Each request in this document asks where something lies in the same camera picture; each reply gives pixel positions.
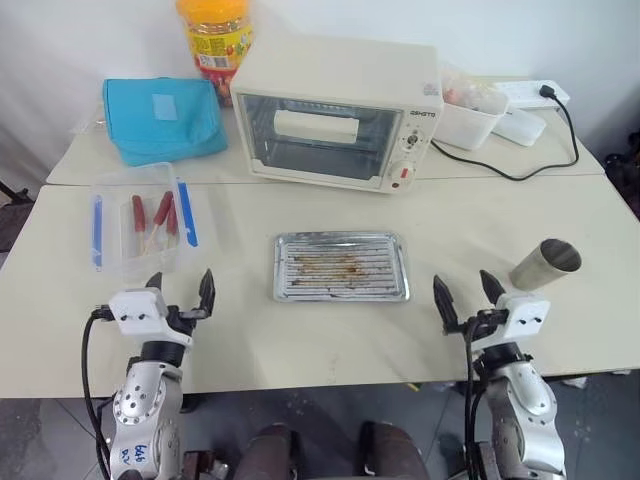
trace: blue cloth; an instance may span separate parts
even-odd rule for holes
[[[208,80],[108,79],[102,96],[109,138],[129,165],[172,162],[227,148]]]

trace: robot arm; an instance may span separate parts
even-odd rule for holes
[[[473,366],[486,384],[493,418],[495,456],[490,461],[496,463],[498,478],[565,478],[564,448],[554,423],[555,395],[536,372],[532,358],[523,355],[515,343],[539,332],[549,302],[532,293],[506,293],[495,277],[485,271],[480,274],[495,309],[481,310],[467,322],[458,324],[451,293],[437,276],[434,297],[445,334],[472,335],[471,351],[477,356]],[[484,465],[483,471],[492,470],[488,467]]]
[[[182,357],[193,343],[196,320],[211,315],[211,271],[200,283],[200,306],[180,312],[166,306],[161,274],[146,288],[116,294],[109,308],[125,336],[142,345],[113,401],[116,434],[110,453],[113,480],[170,480],[180,474],[178,415],[182,405]]]

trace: oven window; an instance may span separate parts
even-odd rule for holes
[[[240,95],[252,157],[267,167],[380,176],[400,111]]]

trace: white wall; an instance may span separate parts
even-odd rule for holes
[[[638,0],[255,0],[253,12],[259,35],[433,44],[471,73],[554,79],[599,157],[640,128]],[[0,62],[0,178],[15,187],[44,179],[103,78],[196,74],[173,0],[2,2]]]

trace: dark pants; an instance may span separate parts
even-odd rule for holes
[[[284,425],[263,429],[249,443],[234,480],[290,480],[295,470],[294,434]],[[367,422],[360,436],[356,474],[429,480],[420,452],[407,433],[392,425]]]

